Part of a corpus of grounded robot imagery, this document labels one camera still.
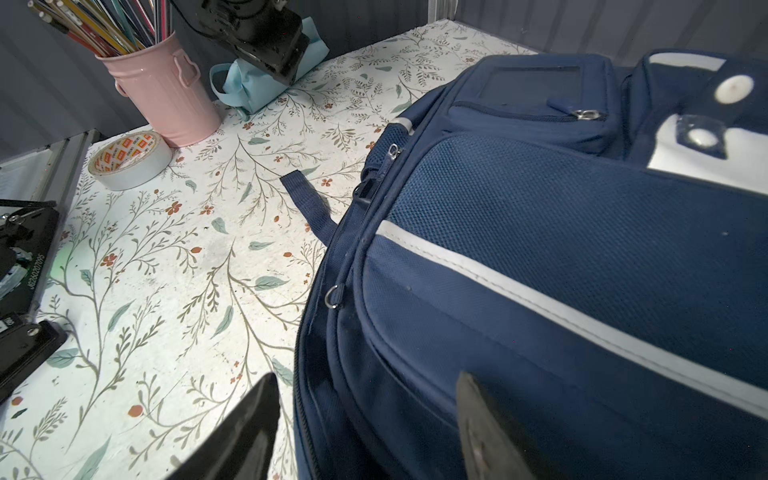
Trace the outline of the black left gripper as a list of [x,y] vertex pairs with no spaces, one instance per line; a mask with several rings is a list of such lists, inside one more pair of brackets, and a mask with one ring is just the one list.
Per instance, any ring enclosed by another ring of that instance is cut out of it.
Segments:
[[302,18],[284,1],[201,1],[195,9],[181,1],[174,12],[198,35],[231,51],[276,81],[292,84],[308,48]]

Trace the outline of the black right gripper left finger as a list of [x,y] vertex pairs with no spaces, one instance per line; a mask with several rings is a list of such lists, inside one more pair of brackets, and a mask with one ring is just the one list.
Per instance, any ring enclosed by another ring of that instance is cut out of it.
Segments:
[[265,479],[280,418],[275,374],[264,375],[172,479]]

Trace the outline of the navy blue student backpack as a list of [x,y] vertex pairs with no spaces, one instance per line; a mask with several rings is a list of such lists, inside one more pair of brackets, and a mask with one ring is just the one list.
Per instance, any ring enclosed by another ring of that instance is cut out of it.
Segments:
[[302,479],[467,479],[466,371],[568,479],[767,475],[767,64],[490,56],[384,129],[298,331]]

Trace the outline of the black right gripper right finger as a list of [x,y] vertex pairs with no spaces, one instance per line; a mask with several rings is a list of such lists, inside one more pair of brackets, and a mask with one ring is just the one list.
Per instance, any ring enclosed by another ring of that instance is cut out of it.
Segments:
[[470,373],[456,383],[457,421],[469,479],[556,479],[558,470],[523,425]]

